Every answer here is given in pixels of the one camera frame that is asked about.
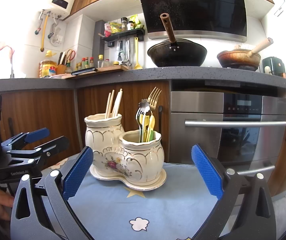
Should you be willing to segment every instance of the scissors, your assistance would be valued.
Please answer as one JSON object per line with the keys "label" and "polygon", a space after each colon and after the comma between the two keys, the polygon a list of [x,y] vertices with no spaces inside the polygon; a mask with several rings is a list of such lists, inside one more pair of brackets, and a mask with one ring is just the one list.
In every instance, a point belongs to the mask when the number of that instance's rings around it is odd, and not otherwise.
{"label": "scissors", "polygon": [[75,55],[76,55],[75,51],[72,50],[72,49],[69,49],[69,50],[66,52],[66,60],[67,60],[67,61],[68,61],[68,60],[72,61],[72,60],[75,58]]}

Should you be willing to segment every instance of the gold fork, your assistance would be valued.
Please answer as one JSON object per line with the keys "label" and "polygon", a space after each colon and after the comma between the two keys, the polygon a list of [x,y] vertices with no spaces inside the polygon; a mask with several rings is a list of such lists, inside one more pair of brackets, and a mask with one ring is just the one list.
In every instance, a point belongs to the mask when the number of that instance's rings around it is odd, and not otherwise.
{"label": "gold fork", "polygon": [[158,97],[160,95],[160,93],[162,92],[162,90],[160,90],[159,88],[155,87],[152,92],[150,93],[150,95],[147,98],[147,102],[150,103],[150,109],[152,111],[155,111],[156,105],[157,105],[157,100]]}

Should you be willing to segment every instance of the yellow hose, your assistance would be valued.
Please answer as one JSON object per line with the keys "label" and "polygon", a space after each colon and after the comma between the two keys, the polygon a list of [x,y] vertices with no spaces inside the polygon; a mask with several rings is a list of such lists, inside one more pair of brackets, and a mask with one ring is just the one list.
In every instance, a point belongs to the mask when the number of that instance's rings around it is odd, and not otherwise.
{"label": "yellow hose", "polygon": [[46,27],[46,24],[47,24],[47,19],[48,19],[49,15],[47,15],[45,17],[45,21],[44,21],[44,26],[43,26],[43,33],[42,33],[42,42],[41,42],[41,52],[44,51],[44,37],[45,37],[45,27]]}

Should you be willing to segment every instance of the yellow spatula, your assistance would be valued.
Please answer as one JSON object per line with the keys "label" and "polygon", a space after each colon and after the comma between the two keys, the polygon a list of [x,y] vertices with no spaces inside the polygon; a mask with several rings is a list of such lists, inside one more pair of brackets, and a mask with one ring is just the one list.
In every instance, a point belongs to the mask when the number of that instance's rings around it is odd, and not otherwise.
{"label": "yellow spatula", "polygon": [[[146,115],[145,121],[144,121],[144,127],[142,127],[142,130],[143,130],[143,141],[142,142],[146,141],[146,136],[147,136],[146,127],[149,125],[149,122],[150,122],[150,116]],[[143,124],[143,115],[142,114],[140,114],[140,124]]]}
{"label": "yellow spatula", "polygon": [[139,38],[135,37],[135,56],[136,56],[136,65],[134,69],[142,69],[142,66],[139,64]]}
{"label": "yellow spatula", "polygon": [[146,136],[146,142],[150,141],[150,132],[153,131],[155,125],[155,117],[153,114],[150,116],[150,123],[147,128],[147,136]]}

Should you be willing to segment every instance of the frying pan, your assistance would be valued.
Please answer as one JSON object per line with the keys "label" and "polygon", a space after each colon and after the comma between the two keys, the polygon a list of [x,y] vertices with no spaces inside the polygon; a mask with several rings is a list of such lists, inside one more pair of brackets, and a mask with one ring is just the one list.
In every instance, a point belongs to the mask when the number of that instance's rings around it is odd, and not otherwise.
{"label": "frying pan", "polygon": [[160,15],[168,35],[168,40],[149,48],[147,55],[158,67],[201,66],[205,60],[207,50],[200,44],[176,39],[169,14]]}
{"label": "frying pan", "polygon": [[271,38],[267,38],[252,50],[225,50],[217,55],[217,59],[223,68],[230,67],[256,71],[261,61],[261,56],[258,53],[273,43]]}

